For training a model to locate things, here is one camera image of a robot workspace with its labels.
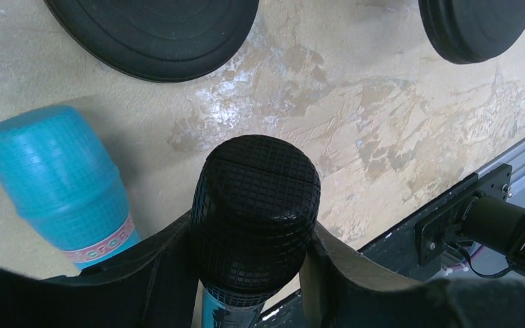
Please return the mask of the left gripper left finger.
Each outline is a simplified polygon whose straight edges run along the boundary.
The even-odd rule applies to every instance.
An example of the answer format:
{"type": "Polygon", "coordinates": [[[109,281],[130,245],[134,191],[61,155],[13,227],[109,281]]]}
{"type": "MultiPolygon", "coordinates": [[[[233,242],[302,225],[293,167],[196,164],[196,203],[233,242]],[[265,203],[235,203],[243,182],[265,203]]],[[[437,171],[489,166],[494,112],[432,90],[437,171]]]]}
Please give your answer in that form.
{"type": "Polygon", "coordinates": [[[190,327],[198,289],[189,213],[76,277],[0,269],[0,327],[190,327]]]}

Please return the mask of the black microphone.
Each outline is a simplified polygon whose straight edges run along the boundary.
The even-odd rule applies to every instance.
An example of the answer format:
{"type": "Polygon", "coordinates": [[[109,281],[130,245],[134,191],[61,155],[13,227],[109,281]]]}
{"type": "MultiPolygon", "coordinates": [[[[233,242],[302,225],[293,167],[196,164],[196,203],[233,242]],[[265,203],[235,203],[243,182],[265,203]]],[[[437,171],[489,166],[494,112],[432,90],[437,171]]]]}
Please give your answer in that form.
{"type": "Polygon", "coordinates": [[[265,135],[229,139],[207,156],[189,240],[203,327],[251,327],[304,263],[317,222],[319,175],[294,145],[265,135]]]}

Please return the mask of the black right-side clip stand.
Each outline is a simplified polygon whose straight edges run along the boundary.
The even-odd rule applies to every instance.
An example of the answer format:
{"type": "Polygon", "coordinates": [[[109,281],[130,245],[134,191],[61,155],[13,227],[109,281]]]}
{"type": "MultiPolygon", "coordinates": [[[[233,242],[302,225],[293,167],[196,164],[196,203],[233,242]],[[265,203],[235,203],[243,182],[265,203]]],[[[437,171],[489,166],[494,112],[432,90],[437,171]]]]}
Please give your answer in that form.
{"type": "Polygon", "coordinates": [[[525,30],[525,0],[419,0],[418,7],[431,45],[453,64],[502,55],[525,30]]]}

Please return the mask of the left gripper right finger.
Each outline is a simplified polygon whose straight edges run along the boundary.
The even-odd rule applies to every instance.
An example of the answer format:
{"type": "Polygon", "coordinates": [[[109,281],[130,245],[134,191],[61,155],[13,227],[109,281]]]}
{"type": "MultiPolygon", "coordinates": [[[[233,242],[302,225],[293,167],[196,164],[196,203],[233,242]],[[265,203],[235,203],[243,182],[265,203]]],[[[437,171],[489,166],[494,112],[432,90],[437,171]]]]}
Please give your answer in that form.
{"type": "Polygon", "coordinates": [[[299,273],[307,327],[525,327],[525,279],[419,282],[316,225],[299,273]]]}

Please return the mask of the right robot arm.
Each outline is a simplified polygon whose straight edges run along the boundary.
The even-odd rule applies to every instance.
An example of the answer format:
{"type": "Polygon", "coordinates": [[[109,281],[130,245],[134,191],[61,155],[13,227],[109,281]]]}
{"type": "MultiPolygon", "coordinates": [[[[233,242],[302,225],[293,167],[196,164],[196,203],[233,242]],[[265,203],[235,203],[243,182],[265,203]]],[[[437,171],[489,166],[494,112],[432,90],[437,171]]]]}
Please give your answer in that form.
{"type": "Polygon", "coordinates": [[[498,279],[514,271],[525,277],[525,208],[487,195],[467,197],[459,213],[461,235],[503,255],[507,268],[485,279],[498,279]]]}

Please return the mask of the black round-base clip stand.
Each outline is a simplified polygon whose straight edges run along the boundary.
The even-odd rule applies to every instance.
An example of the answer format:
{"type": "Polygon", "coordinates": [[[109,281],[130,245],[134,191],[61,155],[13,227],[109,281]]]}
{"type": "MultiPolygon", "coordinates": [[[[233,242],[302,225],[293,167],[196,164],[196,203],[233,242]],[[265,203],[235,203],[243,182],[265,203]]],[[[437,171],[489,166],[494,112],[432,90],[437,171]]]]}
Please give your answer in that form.
{"type": "Polygon", "coordinates": [[[258,0],[49,0],[46,6],[88,53],[119,72],[157,83],[203,77],[245,42],[258,0]]]}

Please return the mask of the blue microphone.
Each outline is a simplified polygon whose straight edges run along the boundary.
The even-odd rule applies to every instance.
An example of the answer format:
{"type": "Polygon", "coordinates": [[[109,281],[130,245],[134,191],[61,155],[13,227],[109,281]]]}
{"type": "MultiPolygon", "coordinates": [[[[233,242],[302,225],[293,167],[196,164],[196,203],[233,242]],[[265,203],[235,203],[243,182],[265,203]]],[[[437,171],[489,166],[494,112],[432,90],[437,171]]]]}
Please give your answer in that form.
{"type": "Polygon", "coordinates": [[[73,107],[0,122],[0,183],[18,215],[78,269],[141,240],[118,167],[73,107]]]}

